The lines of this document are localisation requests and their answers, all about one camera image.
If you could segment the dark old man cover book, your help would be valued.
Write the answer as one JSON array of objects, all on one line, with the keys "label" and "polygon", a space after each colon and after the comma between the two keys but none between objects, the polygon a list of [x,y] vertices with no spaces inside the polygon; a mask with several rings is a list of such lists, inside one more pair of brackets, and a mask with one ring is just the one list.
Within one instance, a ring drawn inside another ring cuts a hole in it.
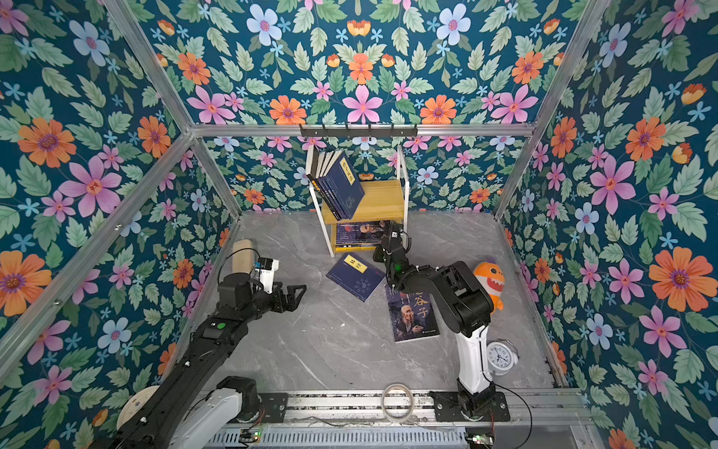
[{"label": "dark old man cover book", "polygon": [[408,342],[439,336],[439,325],[427,293],[400,293],[385,286],[395,342]]}]

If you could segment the yellow cartoon cover book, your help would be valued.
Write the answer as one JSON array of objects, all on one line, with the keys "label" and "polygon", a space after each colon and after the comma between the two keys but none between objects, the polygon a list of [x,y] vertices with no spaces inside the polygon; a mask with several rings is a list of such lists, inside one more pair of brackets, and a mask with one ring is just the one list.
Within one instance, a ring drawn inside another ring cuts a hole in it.
[{"label": "yellow cartoon cover book", "polygon": [[335,253],[366,252],[374,251],[378,246],[380,245],[335,245],[333,250]]}]

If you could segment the navy book yellow label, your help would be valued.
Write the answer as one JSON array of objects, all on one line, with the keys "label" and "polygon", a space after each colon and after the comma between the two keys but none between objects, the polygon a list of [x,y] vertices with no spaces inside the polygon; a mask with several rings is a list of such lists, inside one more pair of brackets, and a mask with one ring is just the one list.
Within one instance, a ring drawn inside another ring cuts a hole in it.
[{"label": "navy book yellow label", "polygon": [[320,185],[320,187],[321,187],[321,189],[320,189],[320,191],[319,191],[319,194],[320,194],[320,196],[323,198],[323,203],[325,203],[325,206],[327,206],[327,208],[329,209],[329,211],[330,211],[331,213],[334,213],[334,211],[333,211],[333,209],[332,209],[332,205],[331,205],[330,199],[329,199],[329,196],[328,196],[328,194],[327,194],[327,192],[326,192],[325,187],[323,186],[323,181],[322,181],[323,153],[320,152],[320,151],[318,151],[318,152],[321,153],[321,155],[319,156],[319,166],[318,166],[318,168],[317,168],[317,173],[316,173],[316,179],[317,179],[317,181],[318,181],[318,183],[319,183],[319,185]]}]

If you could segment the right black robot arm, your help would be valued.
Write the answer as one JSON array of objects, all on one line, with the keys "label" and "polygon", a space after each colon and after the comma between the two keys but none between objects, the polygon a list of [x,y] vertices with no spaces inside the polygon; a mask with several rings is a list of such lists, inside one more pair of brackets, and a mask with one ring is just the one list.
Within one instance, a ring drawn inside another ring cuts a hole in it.
[{"label": "right black robot arm", "polygon": [[388,284],[394,290],[403,294],[428,293],[432,297],[445,325],[456,336],[458,405],[466,417],[478,418],[495,398],[487,348],[493,299],[465,262],[416,266],[409,262],[408,252],[409,240],[402,226],[391,221],[385,226],[373,259],[385,265]]}]

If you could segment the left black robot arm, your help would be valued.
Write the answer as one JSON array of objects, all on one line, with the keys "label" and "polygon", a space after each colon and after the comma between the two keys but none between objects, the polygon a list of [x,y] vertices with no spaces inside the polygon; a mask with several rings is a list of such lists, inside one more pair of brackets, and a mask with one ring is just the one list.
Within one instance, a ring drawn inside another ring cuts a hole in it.
[{"label": "left black robot arm", "polygon": [[185,355],[147,401],[93,448],[201,448],[229,421],[252,421],[260,413],[256,381],[229,377],[201,403],[203,386],[248,334],[249,324],[268,312],[295,311],[304,284],[269,290],[248,273],[233,273],[218,284],[219,301],[192,334]]}]

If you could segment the beige glasses case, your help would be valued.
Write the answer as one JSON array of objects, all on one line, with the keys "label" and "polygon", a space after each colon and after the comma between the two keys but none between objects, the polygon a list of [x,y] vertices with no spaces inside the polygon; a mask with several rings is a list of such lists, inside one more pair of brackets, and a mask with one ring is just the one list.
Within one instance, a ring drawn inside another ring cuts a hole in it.
[{"label": "beige glasses case", "polygon": [[255,248],[250,239],[241,239],[233,243],[230,258],[232,273],[251,273],[255,260]]}]

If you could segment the orange shark plush toy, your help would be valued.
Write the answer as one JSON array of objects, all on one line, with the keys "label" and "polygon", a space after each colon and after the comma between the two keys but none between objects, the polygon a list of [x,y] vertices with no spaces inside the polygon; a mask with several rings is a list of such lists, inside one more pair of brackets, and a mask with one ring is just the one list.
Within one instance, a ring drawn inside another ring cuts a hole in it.
[{"label": "orange shark plush toy", "polygon": [[504,304],[501,297],[505,287],[503,270],[495,262],[484,261],[474,269],[473,274],[491,297],[494,309],[502,311]]}]

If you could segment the dark book leaning on shelf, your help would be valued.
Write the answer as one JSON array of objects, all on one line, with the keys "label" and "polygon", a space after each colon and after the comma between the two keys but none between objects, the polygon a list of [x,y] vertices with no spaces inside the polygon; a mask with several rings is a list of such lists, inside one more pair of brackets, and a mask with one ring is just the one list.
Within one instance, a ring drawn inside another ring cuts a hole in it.
[{"label": "dark book leaning on shelf", "polygon": [[311,148],[308,150],[307,153],[307,162],[306,162],[306,175],[310,181],[310,185],[319,192],[321,187],[316,179],[316,173],[317,168],[319,166],[319,156],[321,153],[319,153],[316,149]]}]

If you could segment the clear tape roll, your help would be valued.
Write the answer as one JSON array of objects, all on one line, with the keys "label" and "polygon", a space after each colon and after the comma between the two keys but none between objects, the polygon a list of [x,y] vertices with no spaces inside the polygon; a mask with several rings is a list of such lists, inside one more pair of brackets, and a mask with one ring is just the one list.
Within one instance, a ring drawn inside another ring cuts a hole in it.
[{"label": "clear tape roll", "polygon": [[394,383],[385,387],[381,393],[380,409],[383,418],[389,423],[404,425],[413,418],[415,399],[407,385]]}]

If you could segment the white alarm clock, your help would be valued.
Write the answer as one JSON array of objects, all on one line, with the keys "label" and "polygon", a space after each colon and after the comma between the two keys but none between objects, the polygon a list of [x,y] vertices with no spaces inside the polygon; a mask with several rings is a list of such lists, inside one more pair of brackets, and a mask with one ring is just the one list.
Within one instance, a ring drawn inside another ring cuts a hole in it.
[{"label": "white alarm clock", "polygon": [[518,365],[517,349],[508,340],[489,342],[487,351],[490,370],[496,376],[506,375]]}]

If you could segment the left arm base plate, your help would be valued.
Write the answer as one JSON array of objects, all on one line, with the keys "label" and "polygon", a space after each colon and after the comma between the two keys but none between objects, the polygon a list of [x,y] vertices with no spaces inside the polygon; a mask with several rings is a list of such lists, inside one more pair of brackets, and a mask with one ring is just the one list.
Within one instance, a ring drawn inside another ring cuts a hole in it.
[{"label": "left arm base plate", "polygon": [[288,411],[287,393],[259,393],[251,408],[251,424],[280,424]]}]

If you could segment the black hook rail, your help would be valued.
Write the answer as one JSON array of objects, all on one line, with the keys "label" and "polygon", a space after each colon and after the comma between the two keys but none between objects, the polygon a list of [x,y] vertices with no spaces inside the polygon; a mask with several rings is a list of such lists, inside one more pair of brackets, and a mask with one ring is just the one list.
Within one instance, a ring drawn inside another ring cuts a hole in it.
[{"label": "black hook rail", "polygon": [[419,135],[417,125],[301,125],[304,138],[413,138]]}]

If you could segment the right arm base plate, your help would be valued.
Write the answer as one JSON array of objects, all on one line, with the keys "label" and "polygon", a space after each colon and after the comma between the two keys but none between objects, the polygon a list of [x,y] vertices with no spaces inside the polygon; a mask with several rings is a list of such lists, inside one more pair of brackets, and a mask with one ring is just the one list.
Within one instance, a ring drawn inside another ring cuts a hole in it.
[{"label": "right arm base plate", "polygon": [[486,422],[510,421],[510,409],[506,397],[495,392],[484,398],[473,398],[464,393],[431,391],[434,412],[438,422]]}]

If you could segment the beige round wall clock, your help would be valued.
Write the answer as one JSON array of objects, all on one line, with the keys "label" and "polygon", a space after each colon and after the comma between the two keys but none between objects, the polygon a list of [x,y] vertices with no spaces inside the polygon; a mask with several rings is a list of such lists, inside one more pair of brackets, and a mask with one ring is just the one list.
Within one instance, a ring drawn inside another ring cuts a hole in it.
[{"label": "beige round wall clock", "polygon": [[134,394],[130,400],[123,406],[121,413],[119,414],[116,430],[120,430],[121,427],[129,421],[151,398],[151,396],[159,389],[158,385],[152,387],[146,387]]}]

